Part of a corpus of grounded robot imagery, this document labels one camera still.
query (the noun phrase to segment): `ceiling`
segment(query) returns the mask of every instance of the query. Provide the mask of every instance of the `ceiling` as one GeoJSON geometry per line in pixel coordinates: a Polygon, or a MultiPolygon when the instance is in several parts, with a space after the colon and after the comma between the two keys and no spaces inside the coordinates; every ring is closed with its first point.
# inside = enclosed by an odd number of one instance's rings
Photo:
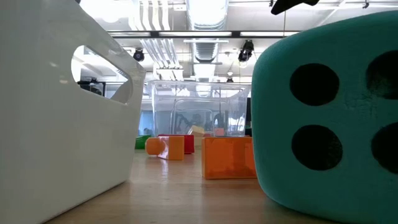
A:
{"type": "MultiPolygon", "coordinates": [[[[99,25],[105,30],[131,30],[128,24],[128,16],[132,13],[131,0],[112,1],[112,7],[102,9],[98,7],[100,1],[112,0],[81,0],[82,8],[91,15],[99,25]],[[116,22],[105,22],[107,15],[117,15],[116,22]]],[[[381,11],[398,10],[398,0],[369,0],[369,7],[363,9],[364,1],[358,0],[320,0],[316,6],[301,4],[285,14],[277,16],[271,14],[270,1],[253,0],[230,0],[226,30],[294,30],[302,31],[316,26],[340,21],[352,17],[372,14],[381,11]]],[[[184,11],[184,0],[169,1],[169,23],[172,30],[187,30],[187,12],[184,11]]],[[[138,39],[116,39],[119,44],[127,49],[142,48],[138,39]]],[[[233,72],[233,76],[250,77],[256,62],[256,58],[279,39],[253,39],[255,54],[248,61],[246,66],[239,66],[237,61],[238,52],[244,43],[244,39],[229,39],[228,43],[220,44],[218,62],[222,65],[216,66],[215,75],[225,77],[228,71],[233,72]]],[[[175,49],[178,59],[183,66],[183,76],[185,78],[192,75],[192,60],[190,45],[183,43],[183,39],[174,39],[175,49]]],[[[154,62],[150,57],[146,57],[140,64],[147,70],[153,70],[154,62]]]]}

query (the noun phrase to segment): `security camera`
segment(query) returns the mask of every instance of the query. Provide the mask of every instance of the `security camera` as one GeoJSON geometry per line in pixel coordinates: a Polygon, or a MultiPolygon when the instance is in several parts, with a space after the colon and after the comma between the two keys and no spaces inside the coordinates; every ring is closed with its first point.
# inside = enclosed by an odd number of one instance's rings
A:
{"type": "Polygon", "coordinates": [[[136,49],[136,52],[132,56],[134,59],[137,60],[137,62],[141,62],[145,59],[144,53],[142,52],[142,49],[136,49]]]}
{"type": "Polygon", "coordinates": [[[251,52],[254,51],[254,44],[252,40],[246,40],[241,49],[241,53],[239,53],[238,60],[240,62],[247,62],[251,57],[251,52]]]}

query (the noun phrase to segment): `green block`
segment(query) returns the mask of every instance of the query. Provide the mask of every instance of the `green block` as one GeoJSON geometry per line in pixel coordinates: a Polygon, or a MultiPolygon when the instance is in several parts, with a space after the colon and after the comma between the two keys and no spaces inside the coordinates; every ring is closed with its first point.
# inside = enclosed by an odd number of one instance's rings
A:
{"type": "Polygon", "coordinates": [[[349,223],[398,223],[398,11],[317,27],[256,63],[257,175],[280,204],[349,223]]]}

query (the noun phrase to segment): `red block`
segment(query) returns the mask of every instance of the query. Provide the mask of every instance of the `red block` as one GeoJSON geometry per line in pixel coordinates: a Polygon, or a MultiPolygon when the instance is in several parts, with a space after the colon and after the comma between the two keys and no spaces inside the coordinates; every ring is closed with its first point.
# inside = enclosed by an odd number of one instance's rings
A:
{"type": "Polygon", "coordinates": [[[184,153],[191,154],[195,152],[194,137],[191,134],[160,134],[159,136],[183,136],[184,137],[184,153]]]}

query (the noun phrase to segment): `black dot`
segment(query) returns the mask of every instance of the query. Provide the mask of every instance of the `black dot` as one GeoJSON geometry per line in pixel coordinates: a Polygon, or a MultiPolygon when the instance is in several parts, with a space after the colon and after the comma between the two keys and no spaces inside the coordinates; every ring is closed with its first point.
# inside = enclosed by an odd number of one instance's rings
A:
{"type": "Polygon", "coordinates": [[[340,162],[343,146],[330,129],[320,125],[301,127],[293,135],[292,150],[296,159],[312,170],[328,170],[340,162]]]}
{"type": "Polygon", "coordinates": [[[376,96],[398,100],[398,50],[384,53],[369,64],[366,86],[376,96]]]}
{"type": "Polygon", "coordinates": [[[373,157],[388,171],[398,174],[398,123],[381,128],[372,139],[373,157]]]}
{"type": "Polygon", "coordinates": [[[320,106],[335,99],[340,81],[326,65],[310,63],[294,71],[290,90],[296,99],[310,106],[320,106]]]}

